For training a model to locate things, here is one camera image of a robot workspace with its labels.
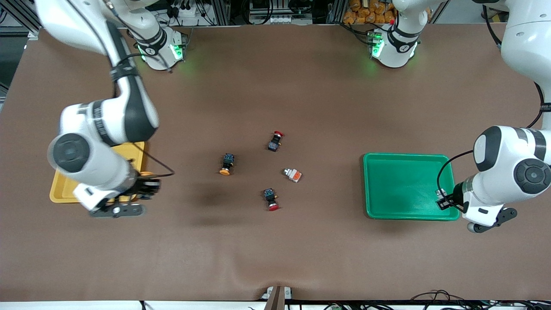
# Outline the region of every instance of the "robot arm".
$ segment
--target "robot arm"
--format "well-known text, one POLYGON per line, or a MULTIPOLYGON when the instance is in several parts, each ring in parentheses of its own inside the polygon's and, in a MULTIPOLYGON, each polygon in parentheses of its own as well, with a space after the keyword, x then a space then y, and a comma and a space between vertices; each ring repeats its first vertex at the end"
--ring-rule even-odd
POLYGON ((428 22, 426 8, 444 0, 393 0, 398 10, 394 24, 374 30, 371 56, 381 64, 399 68, 413 57, 419 35, 428 22))
POLYGON ((71 105, 61 115, 59 135, 48 148, 50 164, 79 183, 74 191, 89 211, 133 189, 138 173, 110 147, 148 140, 159 119, 116 26, 101 14, 98 1, 38 0, 45 29, 68 45, 104 54, 120 95, 71 105))
MULTIPOLYGON (((509 9, 501 55, 515 71, 534 80, 542 90, 542 129, 493 126, 475 141, 478 173, 456 185, 448 200, 463 206, 471 232, 484 232, 514 218, 510 202, 534 198, 551 184, 551 2, 501 0, 509 9)), ((441 209, 450 207, 440 196, 441 209)))
POLYGON ((158 0, 94 0, 105 2, 102 14, 127 27, 146 55, 145 62, 154 70, 168 70, 183 60, 183 46, 187 36, 165 26, 145 7, 158 0))

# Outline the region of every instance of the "black cable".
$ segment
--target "black cable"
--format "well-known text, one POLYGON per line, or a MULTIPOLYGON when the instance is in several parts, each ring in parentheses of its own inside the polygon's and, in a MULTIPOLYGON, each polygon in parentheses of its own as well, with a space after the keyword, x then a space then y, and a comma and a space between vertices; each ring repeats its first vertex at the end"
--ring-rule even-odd
POLYGON ((368 308, 375 308, 377 310, 394 310, 392 307, 386 305, 386 304, 377 304, 370 301, 362 301, 362 306, 364 306, 364 310, 368 308))
POLYGON ((502 300, 500 302, 506 302, 506 303, 520 303, 520 304, 523 304, 527 307, 527 310, 536 310, 536 308, 534 307, 534 305, 529 302, 529 301, 524 301, 524 300, 502 300))
POLYGON ((355 29, 352 28, 352 26, 347 26, 346 24, 343 24, 343 23, 341 23, 341 22, 333 22, 332 24, 337 24, 337 25, 340 25, 341 27, 345 28, 346 30, 348 30, 349 32, 351 32, 351 33, 356 37, 356 39, 358 39, 358 41, 362 42, 363 44, 365 44, 365 45, 373 45, 373 43, 364 41, 364 40, 362 40, 361 37, 358 36, 358 35, 361 34, 361 35, 364 35, 364 36, 367 37, 367 35, 368 35, 368 32, 367 32, 367 31, 363 32, 363 31, 355 30, 355 29))
POLYGON ((170 171, 170 173, 166 173, 166 174, 153 174, 153 175, 144 175, 144 176, 139 176, 138 179, 155 179, 155 178, 164 178, 164 177, 170 177, 171 175, 174 175, 174 170, 172 170, 172 168, 170 168, 168 165, 166 165, 165 163, 163 163, 162 161, 156 159, 155 157, 153 157, 151 154, 149 154, 148 152, 146 152, 144 149, 142 149, 141 147, 139 147, 136 143, 132 142, 132 144, 140 151, 142 151, 147 157, 151 158, 152 160, 154 160, 156 163, 160 164, 161 166, 163 166, 166 170, 170 171))
POLYGON ((8 17, 8 12, 2 10, 2 11, 0 12, 0 24, 2 24, 2 23, 6 20, 6 17, 8 17))
MULTIPOLYGON (((539 104, 543 105, 545 102, 543 100, 543 92, 542 88, 538 85, 538 83, 534 82, 534 85, 536 85, 536 89, 538 90, 539 95, 539 104)), ((540 110, 536 118, 530 123, 530 125, 526 126, 526 128, 532 128, 536 124, 536 122, 539 120, 539 118, 542 116, 542 111, 540 110)))
MULTIPOLYGON (((90 30, 92 31, 92 33, 94 34, 94 36, 96 37, 96 39, 98 40, 98 42, 100 43, 101 45, 101 48, 103 49, 105 55, 109 55, 109 53, 107 52, 107 47, 105 46, 105 43, 103 42, 103 40, 101 39, 100 35, 98 34, 98 32, 96 31, 96 29, 94 27, 92 27, 92 24, 90 23, 90 21, 84 16, 84 14, 69 0, 65 0, 65 2, 67 2, 75 12, 77 12, 77 14, 80 16, 80 18, 82 18, 82 20, 85 22, 85 24, 88 26, 88 28, 90 28, 90 30)), ((109 61, 109 64, 111 65, 111 67, 113 67, 113 62, 111 61, 111 59, 107 56, 107 60, 109 61)), ((112 98, 115 98, 117 97, 117 84, 115 82, 113 82, 113 95, 112 95, 112 98)))
POLYGON ((446 166, 451 163, 454 159, 456 158, 460 158, 461 156, 464 156, 464 155, 467 155, 467 154, 470 154, 472 153, 473 150, 470 150, 470 151, 467 151, 467 152, 463 152, 459 155, 455 155, 453 156, 452 158, 450 158, 444 165, 442 165, 442 168, 440 168, 440 171, 438 172, 438 176, 436 177, 436 186, 438 188, 438 191, 440 192, 440 195, 442 195, 442 197, 444 197, 444 200, 452 207, 458 209, 461 213, 464 213, 463 212, 463 209, 459 208, 456 204, 452 203, 447 197, 446 195, 444 194, 444 192, 442 191, 442 188, 440 187, 440 176, 442 175, 442 172, 444 171, 444 168, 446 168, 446 166))
MULTIPOLYGON (((117 10, 115 10, 115 8, 112 7, 112 5, 111 5, 111 7, 109 7, 109 6, 107 6, 107 7, 109 8, 109 10, 113 13, 113 15, 118 19, 118 21, 119 21, 123 26, 125 26, 125 27, 128 28, 130 31, 132 31, 132 32, 135 34, 135 36, 138 37, 138 39, 140 39, 140 40, 142 40, 142 41, 145 41, 145 39, 144 39, 137 31, 135 31, 132 27, 130 27, 127 23, 125 23, 124 20, 122 20, 122 18, 118 15, 117 10)), ((165 59, 161 54, 159 54, 159 58, 161 58, 161 60, 163 61, 163 65, 166 67, 166 70, 167 70, 168 72, 172 73, 172 69, 169 67, 169 64, 168 64, 168 62, 166 62, 166 59, 165 59)))
POLYGON ((121 60, 118 61, 117 66, 120 65, 123 61, 125 61, 129 58, 138 57, 138 56, 145 56, 145 57, 153 58, 153 56, 151 56, 151 55, 142 54, 142 53, 133 53, 133 54, 126 55, 125 57, 121 58, 121 60))
POLYGON ((312 9, 314 8, 314 2, 313 1, 310 2, 310 5, 304 10, 299 8, 298 2, 299 2, 299 0, 289 0, 289 4, 287 5, 287 7, 291 10, 291 12, 293 12, 295 14, 307 14, 307 13, 312 12, 312 9))
POLYGON ((492 29, 490 25, 490 20, 488 19, 488 8, 486 6, 482 6, 482 13, 484 14, 484 20, 486 21, 488 31, 490 31, 491 38, 494 39, 495 44, 499 49, 501 49, 501 40, 495 35, 494 29, 492 29))
POLYGON ((197 5, 197 10, 199 11, 203 19, 206 20, 209 25, 216 26, 216 23, 213 20, 211 20, 210 17, 208 16, 208 12, 207 12, 207 9, 205 9, 203 1, 196 0, 195 4, 197 5))
POLYGON ((273 0, 270 0, 270 5, 268 7, 268 10, 266 11, 266 13, 267 13, 266 18, 264 19, 263 22, 260 23, 260 25, 263 25, 263 24, 267 23, 270 20, 270 18, 272 18, 273 12, 274 12, 274 2, 273 2, 273 0))
POLYGON ((246 4, 248 2, 249 2, 249 0, 243 0, 243 2, 241 3, 241 17, 243 18, 243 20, 245 21, 245 23, 247 25, 263 25, 263 24, 267 23, 270 20, 270 18, 272 17, 272 14, 274 12, 274 2, 273 2, 273 0, 269 0, 269 5, 268 5, 268 8, 266 9, 266 18, 264 18, 264 21, 261 22, 260 24, 253 24, 249 20, 249 17, 247 16, 247 12, 250 11, 250 9, 247 9, 247 7, 246 7, 246 4))
MULTIPOLYGON (((543 105, 544 104, 544 99, 543 99, 543 92, 542 92, 542 89, 541 87, 538 85, 538 83, 534 82, 534 85, 536 85, 536 89, 538 90, 538 95, 539 95, 539 103, 540 105, 543 105)), ((534 126, 539 118, 542 116, 542 111, 540 110, 538 112, 538 115, 536 115, 536 118, 534 118, 534 120, 528 125, 526 126, 525 128, 532 128, 532 126, 534 126)), ((473 150, 470 150, 470 151, 467 151, 467 152, 463 152, 457 156, 454 156, 452 157, 449 161, 447 161, 443 166, 442 168, 440 168, 440 171, 438 172, 438 176, 436 177, 436 186, 438 186, 438 191, 440 192, 440 195, 442 195, 442 197, 444 198, 444 200, 449 204, 451 205, 452 207, 458 209, 459 211, 461 211, 463 213, 463 210, 460 209, 456 204, 453 204, 447 197, 446 195, 444 195, 444 192, 442 192, 442 188, 440 187, 440 175, 442 174, 442 172, 444 171, 444 168, 446 168, 446 166, 452 162, 452 160, 456 159, 456 158, 459 158, 463 155, 467 155, 467 154, 470 154, 470 153, 473 153, 473 150)))
POLYGON ((432 294, 435 294, 435 296, 438 296, 439 294, 443 294, 447 297, 448 301, 450 301, 451 297, 453 297, 455 299, 458 299, 458 300, 464 300, 463 298, 461 298, 459 296, 456 296, 456 295, 452 295, 452 294, 448 293, 445 290, 434 290, 433 292, 426 292, 426 293, 422 293, 422 294, 417 294, 417 295, 413 296, 410 300, 415 300, 416 298, 418 298, 420 296, 423 296, 423 295, 432 295, 432 294))

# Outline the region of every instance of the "brown fabric surface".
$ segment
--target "brown fabric surface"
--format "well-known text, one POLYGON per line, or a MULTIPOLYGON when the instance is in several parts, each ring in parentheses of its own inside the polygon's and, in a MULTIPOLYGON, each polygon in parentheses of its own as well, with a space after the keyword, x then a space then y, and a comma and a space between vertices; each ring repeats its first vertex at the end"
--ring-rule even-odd
MULTIPOLYGON (((176 175, 145 216, 95 219, 50 202, 46 149, 65 106, 110 96, 107 61, 44 31, 29 42, 0 114, 1 300, 252 300, 277 284, 308 300, 551 297, 549 192, 480 235, 364 215, 364 153, 453 156, 536 115, 485 25, 428 26, 397 70, 338 26, 289 25, 196 29, 173 74, 139 69, 161 123, 149 149, 176 175), (281 210, 266 211, 268 187, 281 210)), ((472 157, 453 167, 456 182, 476 172, 472 157)))

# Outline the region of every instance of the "metal frame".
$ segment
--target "metal frame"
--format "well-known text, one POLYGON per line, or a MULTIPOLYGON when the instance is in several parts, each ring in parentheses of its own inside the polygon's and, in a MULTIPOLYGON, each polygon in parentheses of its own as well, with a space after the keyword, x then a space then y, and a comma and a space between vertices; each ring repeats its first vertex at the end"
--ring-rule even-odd
POLYGON ((342 23, 347 8, 348 0, 334 0, 331 9, 327 12, 327 23, 342 23))
POLYGON ((28 0, 1 0, 0 6, 6 10, 21 27, 3 27, 2 35, 21 35, 27 33, 38 35, 42 25, 36 15, 34 5, 28 0))
POLYGON ((438 5, 438 8, 433 13, 433 18, 430 20, 431 24, 435 24, 436 21, 442 16, 442 13, 444 12, 444 9, 446 9, 447 5, 450 4, 450 0, 447 0, 446 2, 442 2, 438 5))
POLYGON ((216 25, 227 26, 230 24, 230 2, 227 0, 212 0, 212 8, 216 17, 216 25))

